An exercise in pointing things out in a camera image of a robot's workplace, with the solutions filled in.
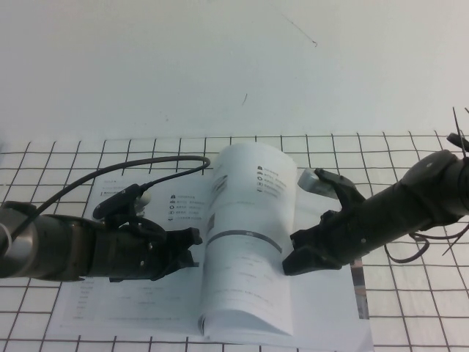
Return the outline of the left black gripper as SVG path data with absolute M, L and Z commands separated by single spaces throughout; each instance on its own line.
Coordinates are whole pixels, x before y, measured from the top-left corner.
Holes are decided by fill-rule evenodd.
M 159 280 L 198 267 L 191 247 L 201 244 L 200 231 L 194 227 L 168 231 L 156 224 L 105 228 L 95 233 L 89 276 L 111 282 Z

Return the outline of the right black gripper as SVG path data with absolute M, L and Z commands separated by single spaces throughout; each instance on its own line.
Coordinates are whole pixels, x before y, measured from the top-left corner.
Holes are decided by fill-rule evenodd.
M 294 232 L 290 240 L 294 250 L 282 262 L 287 276 L 339 270 L 371 252 L 362 205 L 328 210 L 321 215 L 320 224 Z M 323 253 L 312 248 L 319 242 Z

